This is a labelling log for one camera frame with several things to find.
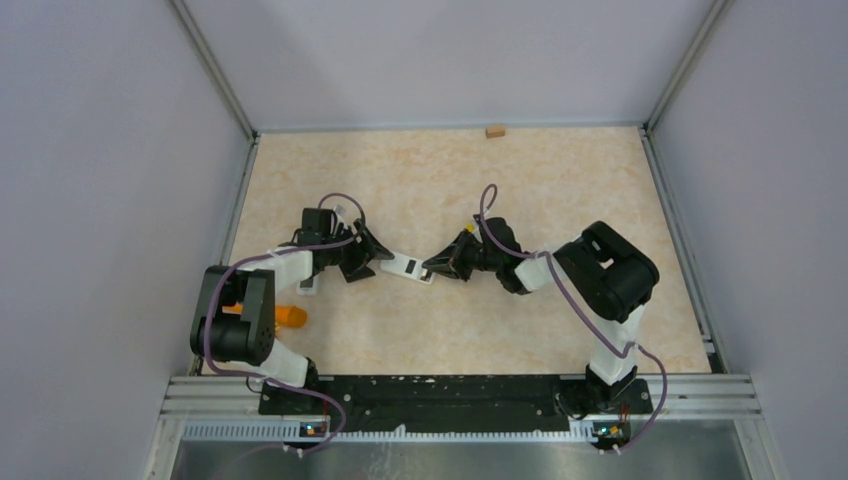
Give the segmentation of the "white remote control back up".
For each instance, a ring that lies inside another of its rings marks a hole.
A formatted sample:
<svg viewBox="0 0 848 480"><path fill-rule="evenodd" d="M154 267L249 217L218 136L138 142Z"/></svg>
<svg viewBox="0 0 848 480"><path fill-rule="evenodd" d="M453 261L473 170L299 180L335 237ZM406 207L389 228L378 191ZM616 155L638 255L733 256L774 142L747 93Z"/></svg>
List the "white remote control back up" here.
<svg viewBox="0 0 848 480"><path fill-rule="evenodd" d="M433 272L423 266L423 261L401 253L394 253L392 259L381 260L379 268L388 274L423 285L431 285Z"/></svg>

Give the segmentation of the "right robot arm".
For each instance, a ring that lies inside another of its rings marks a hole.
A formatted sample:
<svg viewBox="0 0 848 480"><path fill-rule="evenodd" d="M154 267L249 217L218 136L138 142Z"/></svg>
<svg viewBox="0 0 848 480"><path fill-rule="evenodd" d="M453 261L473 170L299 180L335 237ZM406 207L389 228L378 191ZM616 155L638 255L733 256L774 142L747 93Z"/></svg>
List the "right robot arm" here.
<svg viewBox="0 0 848 480"><path fill-rule="evenodd" d="M474 220L474 228L461 231L424 268L461 281L475 271L492 272L517 295L556 286L595 340L586 367L587 400L600 412L614 411L636 377L638 329L660 280L655 263L604 221L554 252L530 252L505 219Z"/></svg>

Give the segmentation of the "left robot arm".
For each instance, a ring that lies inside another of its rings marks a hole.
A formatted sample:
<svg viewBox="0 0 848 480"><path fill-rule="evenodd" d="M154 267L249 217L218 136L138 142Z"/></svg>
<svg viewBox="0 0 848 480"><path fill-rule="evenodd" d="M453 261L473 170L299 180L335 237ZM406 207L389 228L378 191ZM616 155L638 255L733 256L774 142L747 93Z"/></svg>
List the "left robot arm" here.
<svg viewBox="0 0 848 480"><path fill-rule="evenodd" d="M218 371L283 384L283 401L297 413L319 404L320 386L308 378L310 361L276 337L276 296L284 288L337 267L346 282L374 276L370 262L391 260L362 218L347 223L327 208L306 208L292 241L231 266L208 267L189 334L191 351Z"/></svg>

